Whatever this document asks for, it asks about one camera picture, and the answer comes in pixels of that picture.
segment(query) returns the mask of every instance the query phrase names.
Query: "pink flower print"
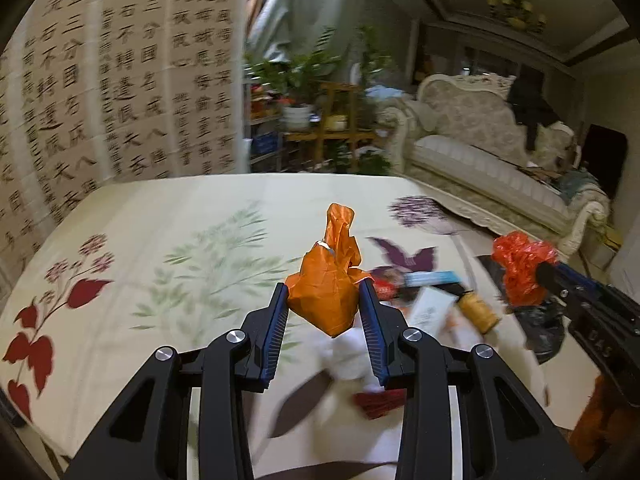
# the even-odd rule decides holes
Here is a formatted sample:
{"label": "pink flower print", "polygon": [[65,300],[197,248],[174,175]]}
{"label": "pink flower print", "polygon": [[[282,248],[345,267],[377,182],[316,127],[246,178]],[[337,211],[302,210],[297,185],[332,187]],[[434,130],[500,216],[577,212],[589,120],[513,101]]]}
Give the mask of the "pink flower print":
{"label": "pink flower print", "polygon": [[48,290],[40,298],[40,303],[42,303],[43,305],[48,305],[53,301],[55,297],[56,297],[56,293],[53,292],[53,290]]}
{"label": "pink flower print", "polygon": [[107,243],[107,235],[94,235],[78,250],[83,256],[97,253]]}
{"label": "pink flower print", "polygon": [[107,270],[109,267],[111,267],[113,259],[113,253],[104,253],[99,258],[96,258],[93,264],[93,266],[95,267],[94,272],[104,272],[105,270]]}
{"label": "pink flower print", "polygon": [[44,277],[49,283],[55,283],[56,280],[66,271],[69,266],[68,261],[62,260],[57,262],[49,269],[47,275]]}

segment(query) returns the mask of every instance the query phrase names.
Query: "white flower pot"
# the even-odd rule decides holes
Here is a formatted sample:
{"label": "white flower pot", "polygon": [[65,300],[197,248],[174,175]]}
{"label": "white flower pot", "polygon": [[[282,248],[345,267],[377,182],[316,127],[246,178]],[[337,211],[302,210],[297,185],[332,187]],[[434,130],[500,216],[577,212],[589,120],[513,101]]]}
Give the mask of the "white flower pot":
{"label": "white flower pot", "polygon": [[311,106],[285,106],[282,109],[282,116],[287,125],[287,130],[291,132],[307,131],[309,129],[311,110]]}

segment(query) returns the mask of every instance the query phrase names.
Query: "orange plastic bag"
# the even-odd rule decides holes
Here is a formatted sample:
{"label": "orange plastic bag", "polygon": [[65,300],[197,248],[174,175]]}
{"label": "orange plastic bag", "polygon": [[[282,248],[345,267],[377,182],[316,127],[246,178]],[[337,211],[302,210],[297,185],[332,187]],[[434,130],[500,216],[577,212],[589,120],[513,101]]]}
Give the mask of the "orange plastic bag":
{"label": "orange plastic bag", "polygon": [[546,290],[536,283],[536,267],[540,262],[556,263],[557,256],[549,242],[530,242],[520,231],[494,240],[492,258],[506,270],[504,288],[511,305],[536,305],[545,299]]}
{"label": "orange plastic bag", "polygon": [[357,283],[370,278],[370,274],[352,267],[362,260],[356,239],[349,236],[353,217],[352,209],[331,204],[326,212],[324,240],[305,254],[300,272],[285,281],[289,308],[331,337],[353,324],[358,310]]}

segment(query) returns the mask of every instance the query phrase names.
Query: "chandelier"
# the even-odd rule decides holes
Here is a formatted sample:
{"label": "chandelier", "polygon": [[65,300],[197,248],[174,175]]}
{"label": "chandelier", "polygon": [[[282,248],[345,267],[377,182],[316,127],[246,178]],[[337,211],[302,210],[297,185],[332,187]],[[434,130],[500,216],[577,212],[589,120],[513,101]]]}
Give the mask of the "chandelier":
{"label": "chandelier", "polygon": [[486,0],[491,17],[523,32],[541,34],[546,27],[546,16],[534,16],[533,4],[525,0]]}

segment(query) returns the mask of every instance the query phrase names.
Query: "light blue package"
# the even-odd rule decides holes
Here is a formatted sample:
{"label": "light blue package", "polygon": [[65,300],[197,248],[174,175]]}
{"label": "light blue package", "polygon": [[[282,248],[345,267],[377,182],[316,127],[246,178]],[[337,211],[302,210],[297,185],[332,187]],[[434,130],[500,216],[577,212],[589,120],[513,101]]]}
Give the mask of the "light blue package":
{"label": "light blue package", "polygon": [[453,270],[409,272],[404,275],[404,286],[443,285],[444,283],[460,283],[460,278]]}

